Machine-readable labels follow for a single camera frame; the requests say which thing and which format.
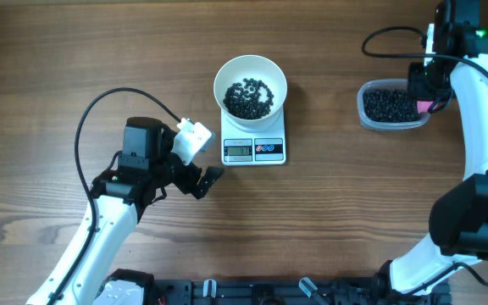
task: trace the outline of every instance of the plastic container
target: plastic container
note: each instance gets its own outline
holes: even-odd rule
[[[224,105],[225,92],[233,83],[245,78],[262,80],[274,94],[270,114],[261,119],[240,119],[229,113]],[[263,130],[269,128],[283,112],[287,96],[287,80],[284,72],[272,60],[258,55],[243,55],[233,58],[219,70],[213,81],[213,94],[219,107],[227,114],[237,127],[246,130]]]
[[[363,94],[368,89],[401,89],[405,91],[407,89],[407,84],[408,81],[404,79],[372,80],[364,84],[357,93],[357,109],[359,117],[361,118],[361,126],[369,130],[377,131],[406,130],[423,126],[428,122],[430,119],[429,113],[420,114],[420,119],[413,122],[386,123],[374,121],[364,112]]]

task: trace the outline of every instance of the white bracket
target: white bracket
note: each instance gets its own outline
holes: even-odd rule
[[[429,24],[429,29],[427,30],[427,46],[425,49],[425,53],[427,54],[436,54],[436,52],[432,52],[432,47],[434,46],[434,24]],[[423,66],[429,65],[432,58],[424,58],[423,59]]]
[[[177,124],[180,132],[175,136],[172,153],[180,157],[184,165],[191,163],[199,151],[204,151],[216,138],[216,135],[201,123],[182,119]]]

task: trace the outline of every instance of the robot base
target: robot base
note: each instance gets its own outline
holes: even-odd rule
[[[403,301],[374,300],[373,278],[317,281],[308,297],[296,281],[192,282],[155,280],[152,274],[118,269],[105,281],[94,305],[450,305],[450,287],[441,283],[428,296]]]

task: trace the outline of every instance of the white bowl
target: white bowl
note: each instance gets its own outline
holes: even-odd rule
[[[261,119],[237,118],[230,114],[224,105],[227,89],[233,83],[243,83],[242,80],[245,78],[262,80],[274,94],[272,99],[274,105],[270,106],[270,113]],[[237,124],[252,129],[265,128],[274,123],[281,111],[283,111],[282,106],[287,96],[287,80],[284,72],[272,60],[258,55],[243,55],[233,58],[221,67],[216,79],[213,81],[213,94],[221,110]]]

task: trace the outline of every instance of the green light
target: green light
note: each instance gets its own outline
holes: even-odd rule
[[[487,35],[487,31],[486,30],[477,30],[475,32],[475,35],[479,36],[480,38],[483,38],[483,36]]]

